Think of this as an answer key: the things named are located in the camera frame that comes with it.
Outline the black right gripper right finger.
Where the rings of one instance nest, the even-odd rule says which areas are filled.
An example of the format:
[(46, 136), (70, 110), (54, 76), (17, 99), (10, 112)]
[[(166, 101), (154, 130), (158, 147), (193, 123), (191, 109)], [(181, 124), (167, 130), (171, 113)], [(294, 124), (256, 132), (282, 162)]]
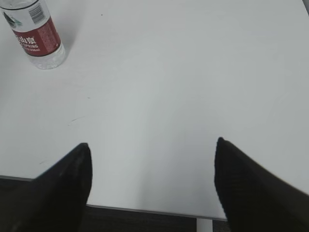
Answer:
[(307, 232), (309, 196), (220, 137), (214, 185), (233, 232)]

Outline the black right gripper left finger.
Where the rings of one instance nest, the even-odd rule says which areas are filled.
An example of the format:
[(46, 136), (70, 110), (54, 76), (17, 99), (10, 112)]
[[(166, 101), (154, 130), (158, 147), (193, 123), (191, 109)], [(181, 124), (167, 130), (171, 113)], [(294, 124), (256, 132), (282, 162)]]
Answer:
[(2, 232), (77, 232), (92, 187), (87, 143), (32, 180), (0, 179)]

